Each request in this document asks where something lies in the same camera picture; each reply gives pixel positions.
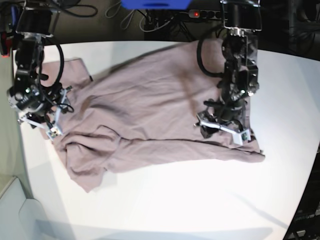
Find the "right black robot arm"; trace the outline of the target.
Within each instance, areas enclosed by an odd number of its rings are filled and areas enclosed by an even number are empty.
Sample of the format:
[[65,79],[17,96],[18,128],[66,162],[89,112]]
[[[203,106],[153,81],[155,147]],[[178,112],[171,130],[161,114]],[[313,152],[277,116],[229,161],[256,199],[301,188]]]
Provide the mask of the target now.
[[[60,82],[65,58],[53,35],[59,15],[65,13],[76,18],[93,18],[98,14],[93,5],[88,5],[93,10],[91,14],[71,11],[77,7],[82,7],[78,0],[26,0],[19,13],[12,16],[18,43],[14,81],[7,90],[8,103],[20,114],[19,124],[28,123],[32,128],[41,128],[51,140],[63,134],[59,126],[60,116],[74,112],[67,97],[72,87],[64,88]],[[59,53],[57,77],[49,86],[42,84],[49,79],[43,73],[46,42],[55,45]]]

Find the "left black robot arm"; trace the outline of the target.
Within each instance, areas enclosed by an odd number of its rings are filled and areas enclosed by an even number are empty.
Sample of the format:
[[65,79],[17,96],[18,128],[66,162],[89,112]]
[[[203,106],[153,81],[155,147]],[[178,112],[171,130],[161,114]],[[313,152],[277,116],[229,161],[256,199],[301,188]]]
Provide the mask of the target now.
[[[222,0],[221,25],[212,27],[198,41],[196,60],[200,70],[208,77],[220,78],[217,88],[221,90],[219,100],[204,101],[206,110],[197,114],[196,126],[205,139],[218,131],[232,134],[233,138],[248,141],[250,129],[245,126],[246,99],[253,96],[258,83],[258,36],[262,30],[260,1]],[[202,47],[212,32],[225,29],[221,51],[225,59],[223,72],[211,72],[204,66]]]

